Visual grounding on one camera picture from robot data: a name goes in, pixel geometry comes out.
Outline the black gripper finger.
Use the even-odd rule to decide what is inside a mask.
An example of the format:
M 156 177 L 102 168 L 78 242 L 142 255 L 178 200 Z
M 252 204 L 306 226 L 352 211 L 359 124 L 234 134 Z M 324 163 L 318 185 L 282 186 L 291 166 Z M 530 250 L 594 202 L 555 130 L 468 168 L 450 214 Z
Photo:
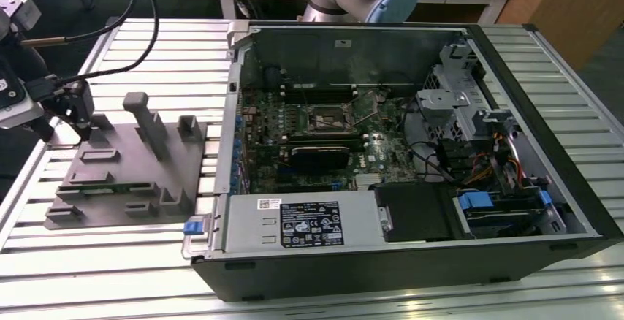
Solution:
M 43 115 L 30 122 L 30 129 L 36 133 L 43 142 L 50 142 L 55 133 L 54 127 L 50 125 L 51 120 L 52 117 L 50 115 Z
M 87 141 L 92 134 L 91 117 L 94 113 L 94 100 L 90 83 L 80 80 L 64 86 L 63 101 L 67 109 L 63 112 L 64 122 L 75 130 L 82 141 Z

